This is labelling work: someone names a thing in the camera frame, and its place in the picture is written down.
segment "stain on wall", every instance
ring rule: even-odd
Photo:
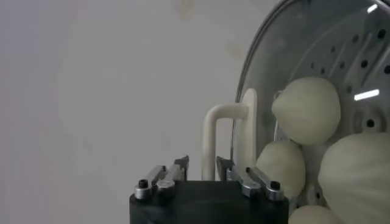
[[[227,43],[226,51],[235,61],[244,63],[247,50],[243,45],[238,43]]]
[[[176,0],[180,19],[191,19],[195,12],[195,0]]]

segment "black screw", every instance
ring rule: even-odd
[[[386,30],[382,29],[378,32],[378,39],[383,39],[386,36]]]
[[[278,181],[271,181],[270,185],[271,185],[272,190],[275,190],[275,191],[280,190],[280,183]]]
[[[140,188],[147,188],[148,187],[147,180],[145,180],[145,179],[140,180],[138,182],[138,187],[140,187]]]

